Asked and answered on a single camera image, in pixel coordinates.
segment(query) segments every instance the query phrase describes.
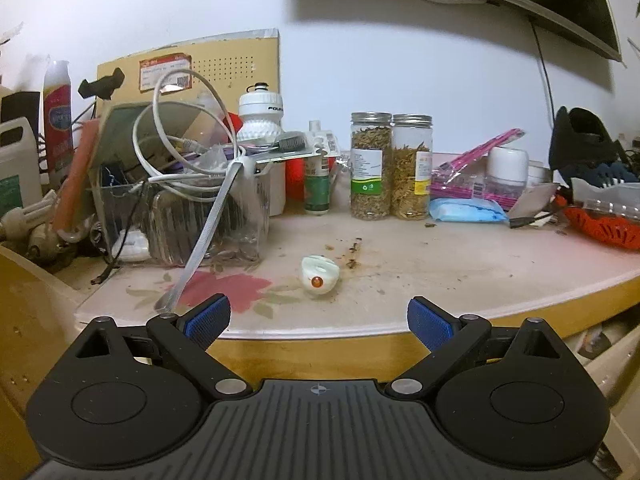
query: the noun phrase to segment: glass jar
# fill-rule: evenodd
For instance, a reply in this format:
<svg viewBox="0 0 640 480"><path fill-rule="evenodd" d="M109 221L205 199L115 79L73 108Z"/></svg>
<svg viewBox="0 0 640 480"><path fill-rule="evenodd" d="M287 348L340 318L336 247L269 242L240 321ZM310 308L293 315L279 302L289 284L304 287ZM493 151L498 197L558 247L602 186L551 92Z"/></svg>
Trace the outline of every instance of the glass jar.
<svg viewBox="0 0 640 480"><path fill-rule="evenodd" d="M431 117L398 114L393 122L391 212L404 220L423 220L429 215L431 191Z"/></svg>
<svg viewBox="0 0 640 480"><path fill-rule="evenodd" d="M351 215L361 220L388 216L393 163L391 114L351 114Z"/></svg>

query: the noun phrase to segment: barcode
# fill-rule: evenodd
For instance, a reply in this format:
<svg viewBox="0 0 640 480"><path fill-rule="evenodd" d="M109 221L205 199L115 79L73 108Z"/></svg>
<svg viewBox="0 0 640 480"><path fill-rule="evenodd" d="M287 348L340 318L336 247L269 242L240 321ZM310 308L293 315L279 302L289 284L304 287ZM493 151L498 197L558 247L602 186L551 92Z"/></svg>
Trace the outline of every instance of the barcode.
<svg viewBox="0 0 640 480"><path fill-rule="evenodd" d="M326 141L329 144L329 151L336 152L338 151L338 147L335 145L335 139L332 134L327 134Z"/></svg>
<svg viewBox="0 0 640 480"><path fill-rule="evenodd" d="M471 192L472 198L484 198L484 184L480 182L474 183L473 190Z"/></svg>

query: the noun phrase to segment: red plastic basket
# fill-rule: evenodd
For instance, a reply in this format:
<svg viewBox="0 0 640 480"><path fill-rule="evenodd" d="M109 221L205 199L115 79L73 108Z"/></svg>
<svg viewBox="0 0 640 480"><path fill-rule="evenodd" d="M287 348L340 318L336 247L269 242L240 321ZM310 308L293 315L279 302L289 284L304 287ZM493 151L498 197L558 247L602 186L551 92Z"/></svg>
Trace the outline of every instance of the red plastic basket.
<svg viewBox="0 0 640 480"><path fill-rule="evenodd" d="M567 202L564 197L556 196L556 204L564 207ZM564 209L563 213L572 227L599 242L635 251L640 250L640 225L638 224L625 218L593 218L581 207L570 206Z"/></svg>

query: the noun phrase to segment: metal jar lid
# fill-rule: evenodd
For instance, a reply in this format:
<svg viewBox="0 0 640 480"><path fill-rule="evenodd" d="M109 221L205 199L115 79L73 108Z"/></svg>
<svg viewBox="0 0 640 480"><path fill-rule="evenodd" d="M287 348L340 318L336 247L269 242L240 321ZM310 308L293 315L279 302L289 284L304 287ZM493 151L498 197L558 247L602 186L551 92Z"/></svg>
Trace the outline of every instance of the metal jar lid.
<svg viewBox="0 0 640 480"><path fill-rule="evenodd" d="M430 128L433 124L433 119L428 115L396 114L394 115L394 124L395 126Z"/></svg>
<svg viewBox="0 0 640 480"><path fill-rule="evenodd" d="M354 124L390 124L391 114L384 112L354 112L351 114L351 122Z"/></svg>

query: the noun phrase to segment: blue tissue pack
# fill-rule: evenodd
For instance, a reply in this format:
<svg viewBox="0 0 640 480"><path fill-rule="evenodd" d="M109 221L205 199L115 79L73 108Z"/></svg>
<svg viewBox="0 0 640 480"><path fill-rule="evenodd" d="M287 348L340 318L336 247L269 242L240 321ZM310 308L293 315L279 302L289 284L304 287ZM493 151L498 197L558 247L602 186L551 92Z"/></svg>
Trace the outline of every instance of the blue tissue pack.
<svg viewBox="0 0 640 480"><path fill-rule="evenodd" d="M509 218L494 200L484 198L437 198L429 206L433 219L443 222L508 222Z"/></svg>

